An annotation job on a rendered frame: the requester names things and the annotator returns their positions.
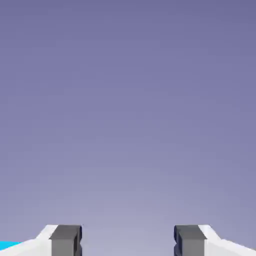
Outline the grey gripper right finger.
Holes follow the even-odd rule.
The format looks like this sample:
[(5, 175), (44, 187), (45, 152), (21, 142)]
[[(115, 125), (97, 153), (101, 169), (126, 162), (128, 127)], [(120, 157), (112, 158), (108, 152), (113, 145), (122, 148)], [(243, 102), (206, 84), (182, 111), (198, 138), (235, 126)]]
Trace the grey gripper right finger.
[(208, 224), (175, 225), (173, 256), (256, 256), (256, 249), (222, 239)]

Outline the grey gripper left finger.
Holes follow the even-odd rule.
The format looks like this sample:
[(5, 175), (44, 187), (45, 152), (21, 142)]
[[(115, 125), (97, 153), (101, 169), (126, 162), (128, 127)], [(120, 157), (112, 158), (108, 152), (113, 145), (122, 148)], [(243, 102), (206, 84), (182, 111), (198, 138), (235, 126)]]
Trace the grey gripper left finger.
[(81, 225), (48, 224), (37, 235), (0, 251), (0, 256), (83, 256)]

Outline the large cyan box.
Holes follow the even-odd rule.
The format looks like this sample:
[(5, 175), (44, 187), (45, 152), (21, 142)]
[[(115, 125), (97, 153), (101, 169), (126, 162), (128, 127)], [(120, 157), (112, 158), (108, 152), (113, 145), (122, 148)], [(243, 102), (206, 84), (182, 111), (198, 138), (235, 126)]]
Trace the large cyan box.
[(0, 241), (0, 251), (10, 248), (12, 246), (18, 245), (20, 242), (16, 241)]

